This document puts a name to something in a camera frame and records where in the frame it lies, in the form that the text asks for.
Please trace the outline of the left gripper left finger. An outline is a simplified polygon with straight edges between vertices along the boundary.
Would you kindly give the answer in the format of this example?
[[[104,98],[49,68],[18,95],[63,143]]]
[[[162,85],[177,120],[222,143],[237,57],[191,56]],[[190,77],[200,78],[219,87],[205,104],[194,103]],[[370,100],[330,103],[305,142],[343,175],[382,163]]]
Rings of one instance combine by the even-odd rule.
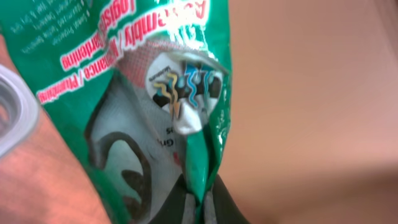
[[[163,206],[149,224],[195,224],[196,200],[181,174]]]

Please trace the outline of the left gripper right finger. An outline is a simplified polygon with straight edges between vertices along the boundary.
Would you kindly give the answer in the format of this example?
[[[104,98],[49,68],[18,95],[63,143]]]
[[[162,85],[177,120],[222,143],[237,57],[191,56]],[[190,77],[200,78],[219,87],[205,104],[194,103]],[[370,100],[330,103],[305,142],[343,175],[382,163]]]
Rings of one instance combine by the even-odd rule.
[[[203,201],[204,224],[249,224],[235,204],[220,175]]]

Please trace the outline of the green glove package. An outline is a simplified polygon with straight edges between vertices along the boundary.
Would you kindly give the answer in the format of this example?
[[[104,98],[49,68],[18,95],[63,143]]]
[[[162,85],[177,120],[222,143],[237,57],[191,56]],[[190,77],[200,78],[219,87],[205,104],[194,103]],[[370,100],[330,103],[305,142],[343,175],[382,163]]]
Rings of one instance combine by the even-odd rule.
[[[227,0],[4,0],[18,72],[113,223],[149,223],[182,174],[195,223],[231,126]]]

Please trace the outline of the white barcode scanner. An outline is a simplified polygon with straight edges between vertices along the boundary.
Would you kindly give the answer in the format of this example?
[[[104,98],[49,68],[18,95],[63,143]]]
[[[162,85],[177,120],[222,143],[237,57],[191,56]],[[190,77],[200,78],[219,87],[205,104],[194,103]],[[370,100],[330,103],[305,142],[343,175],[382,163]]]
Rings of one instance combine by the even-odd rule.
[[[1,106],[8,119],[1,119],[1,157],[27,139],[40,116],[40,106],[25,81],[1,65]]]

